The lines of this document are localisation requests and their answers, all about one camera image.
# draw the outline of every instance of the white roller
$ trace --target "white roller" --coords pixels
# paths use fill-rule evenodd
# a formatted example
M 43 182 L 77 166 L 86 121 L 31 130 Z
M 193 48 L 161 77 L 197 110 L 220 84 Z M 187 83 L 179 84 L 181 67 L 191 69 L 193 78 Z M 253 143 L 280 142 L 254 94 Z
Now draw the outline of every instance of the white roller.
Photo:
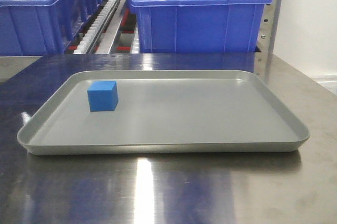
M 115 5 L 117 0 L 108 0 L 104 5 L 103 9 L 99 13 L 98 17 L 95 19 L 93 24 L 90 26 L 88 32 L 84 35 L 83 39 L 79 43 L 77 49 L 74 51 L 74 54 L 85 54 L 87 49 L 91 46 L 92 42 L 97 37 L 100 29 L 108 18 L 113 6 Z

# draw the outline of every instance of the metal countertop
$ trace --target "metal countertop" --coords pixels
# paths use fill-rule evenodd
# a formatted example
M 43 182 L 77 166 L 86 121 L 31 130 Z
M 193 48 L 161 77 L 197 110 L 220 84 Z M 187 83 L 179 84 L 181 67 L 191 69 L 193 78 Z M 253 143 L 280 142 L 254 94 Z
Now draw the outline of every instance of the metal countertop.
M 27 154 L 16 141 L 23 122 L 76 72 L 188 69 L 254 71 L 310 138 L 291 153 L 59 157 Z M 45 56 L 0 85 L 0 132 L 0 223 L 337 220 L 337 97 L 271 54 Z

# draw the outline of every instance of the metal frame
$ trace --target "metal frame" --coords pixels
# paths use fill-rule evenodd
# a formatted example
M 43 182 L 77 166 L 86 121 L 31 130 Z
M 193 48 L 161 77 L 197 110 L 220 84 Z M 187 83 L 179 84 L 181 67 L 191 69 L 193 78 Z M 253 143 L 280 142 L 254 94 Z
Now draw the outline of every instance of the metal frame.
M 257 46 L 261 52 L 272 52 L 273 50 L 280 6 L 281 0 L 273 0 L 273 3 L 267 4 L 264 8 L 257 38 Z

